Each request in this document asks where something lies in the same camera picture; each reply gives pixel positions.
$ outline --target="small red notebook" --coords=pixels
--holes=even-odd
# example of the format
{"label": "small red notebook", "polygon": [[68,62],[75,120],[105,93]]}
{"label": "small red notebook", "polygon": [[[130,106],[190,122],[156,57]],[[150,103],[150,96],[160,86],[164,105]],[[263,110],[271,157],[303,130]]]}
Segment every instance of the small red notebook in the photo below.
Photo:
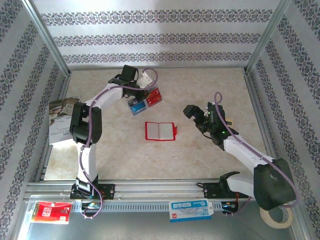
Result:
{"label": "small red notebook", "polygon": [[152,141],[176,140],[177,127],[173,122],[145,122],[145,139]]}

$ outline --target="mounting plate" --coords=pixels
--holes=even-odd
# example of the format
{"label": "mounting plate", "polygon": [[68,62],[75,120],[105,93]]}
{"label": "mounting plate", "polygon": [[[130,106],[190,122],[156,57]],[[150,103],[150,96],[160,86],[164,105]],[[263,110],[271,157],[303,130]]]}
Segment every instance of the mounting plate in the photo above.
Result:
{"label": "mounting plate", "polygon": [[[200,188],[203,188],[203,195],[206,199],[235,199],[236,193],[233,191],[223,191],[221,184],[218,182],[205,182],[197,184]],[[240,199],[246,199],[249,196],[239,192]]]}
{"label": "mounting plate", "polygon": [[[103,200],[113,200],[115,196],[115,187],[114,184],[98,184],[98,189],[102,193]],[[84,196],[76,187],[76,184],[72,185],[70,199],[77,199],[77,200],[88,200],[88,199],[99,199],[99,195],[94,197],[87,197]]]}

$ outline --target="marble-pattern floor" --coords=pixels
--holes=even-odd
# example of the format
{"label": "marble-pattern floor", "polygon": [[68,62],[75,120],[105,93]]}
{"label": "marble-pattern floor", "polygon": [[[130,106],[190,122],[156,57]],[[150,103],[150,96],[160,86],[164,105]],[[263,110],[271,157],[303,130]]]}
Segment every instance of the marble-pattern floor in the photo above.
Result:
{"label": "marble-pattern floor", "polygon": [[[103,134],[97,144],[96,167],[99,179],[199,179],[218,178],[250,171],[235,157],[202,136],[192,120],[185,117],[186,105],[205,110],[214,93],[223,95],[226,118],[255,148],[265,153],[263,140],[241,68],[158,68],[162,101],[133,116],[122,98],[102,113]],[[72,72],[67,97],[87,101],[121,69]],[[176,141],[145,140],[145,122],[174,122]],[[54,147],[45,180],[75,179],[78,154],[74,145]]]}

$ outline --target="tape roll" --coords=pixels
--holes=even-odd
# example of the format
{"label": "tape roll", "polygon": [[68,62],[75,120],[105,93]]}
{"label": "tape roll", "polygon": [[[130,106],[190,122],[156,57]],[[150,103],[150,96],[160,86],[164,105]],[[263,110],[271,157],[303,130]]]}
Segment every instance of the tape roll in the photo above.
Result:
{"label": "tape roll", "polygon": [[273,220],[270,216],[269,211],[263,210],[261,207],[260,207],[260,216],[261,216],[262,220],[266,224],[268,224],[271,228],[286,229],[291,226],[291,224],[294,220],[294,215],[293,215],[290,208],[280,207],[280,209],[282,211],[282,221],[281,222],[277,222],[277,221]]}

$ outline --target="red package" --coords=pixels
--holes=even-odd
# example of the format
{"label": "red package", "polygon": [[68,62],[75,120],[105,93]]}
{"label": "red package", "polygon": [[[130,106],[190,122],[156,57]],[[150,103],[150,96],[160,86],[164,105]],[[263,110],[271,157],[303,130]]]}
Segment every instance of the red package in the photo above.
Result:
{"label": "red package", "polygon": [[160,102],[162,100],[161,94],[159,91],[159,88],[157,87],[156,89],[152,90],[148,97],[146,98],[146,102],[148,103],[148,106],[151,107],[155,105],[156,103]]}
{"label": "red package", "polygon": [[32,222],[68,224],[72,203],[39,201],[32,214]]}

